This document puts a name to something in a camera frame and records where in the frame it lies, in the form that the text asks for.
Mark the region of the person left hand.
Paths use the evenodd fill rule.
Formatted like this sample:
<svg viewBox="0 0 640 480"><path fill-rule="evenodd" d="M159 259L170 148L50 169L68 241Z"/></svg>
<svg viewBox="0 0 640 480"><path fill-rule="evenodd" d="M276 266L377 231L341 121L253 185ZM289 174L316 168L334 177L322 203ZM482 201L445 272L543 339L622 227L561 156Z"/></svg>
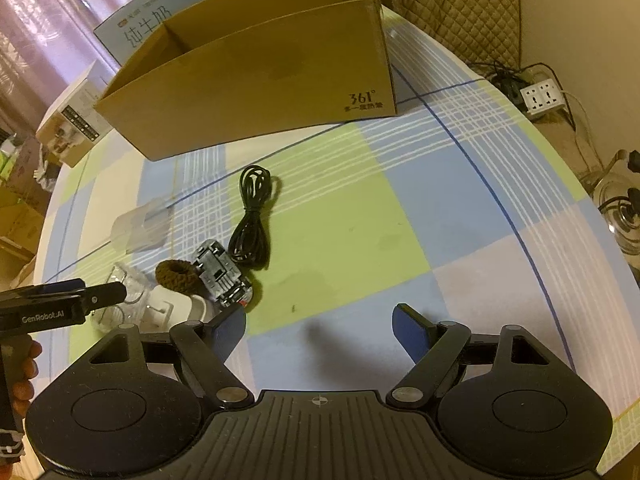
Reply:
<svg viewBox="0 0 640 480"><path fill-rule="evenodd" d="M42 345L34 341L31 336L27 337L29 342L27 356L21 362L21 373L12 386L12 408L14 412L24 418L35 397L35 389L32 380L38 375L36 359L42 353Z"/></svg>

